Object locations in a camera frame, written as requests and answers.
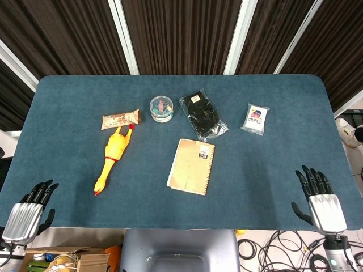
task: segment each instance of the blue table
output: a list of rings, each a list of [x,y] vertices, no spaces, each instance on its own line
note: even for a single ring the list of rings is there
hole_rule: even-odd
[[[180,138],[197,139],[178,97],[204,88],[229,131],[216,146],[206,196],[166,186]],[[167,95],[175,115],[152,120],[150,100]],[[248,103],[270,107],[261,137],[239,127]],[[93,187],[115,129],[102,115],[140,108],[142,123],[115,164],[107,187]],[[47,209],[53,226],[120,228],[311,229],[293,213],[307,203],[294,171],[316,168],[330,179],[350,229],[363,206],[322,81],[312,75],[48,76],[41,80],[0,193],[0,225],[13,204],[47,179],[60,186]]]

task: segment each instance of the spiral notebook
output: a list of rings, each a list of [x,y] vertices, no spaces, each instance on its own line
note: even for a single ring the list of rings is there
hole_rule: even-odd
[[[166,185],[205,196],[213,155],[212,144],[180,139]]]

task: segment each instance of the rubber chicken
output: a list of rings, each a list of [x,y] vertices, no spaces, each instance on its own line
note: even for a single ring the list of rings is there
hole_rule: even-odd
[[[107,143],[106,150],[105,150],[105,162],[104,167],[101,173],[101,176],[98,178],[95,184],[95,195],[98,195],[104,189],[106,185],[106,179],[111,171],[112,166],[115,162],[121,159],[127,145],[130,142],[132,130],[134,129],[135,124],[131,124],[129,127],[129,131],[127,132],[126,136],[120,134],[121,126],[119,126],[115,133],[113,133]]]

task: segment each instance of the silver robotic hand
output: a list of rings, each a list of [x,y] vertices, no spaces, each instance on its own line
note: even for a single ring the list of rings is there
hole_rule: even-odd
[[[298,170],[295,173],[309,204],[310,215],[304,214],[298,205],[292,202],[294,213],[314,226],[317,232],[325,235],[323,246],[332,271],[357,272],[358,268],[347,237],[341,235],[347,229],[347,223],[338,197],[333,194],[331,185],[322,172],[308,169],[305,165],[302,169],[306,178]]]

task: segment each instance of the clear plastic container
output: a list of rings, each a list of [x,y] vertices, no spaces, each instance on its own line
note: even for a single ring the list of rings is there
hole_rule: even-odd
[[[173,104],[169,97],[159,95],[150,102],[151,116],[156,122],[165,123],[172,119]]]

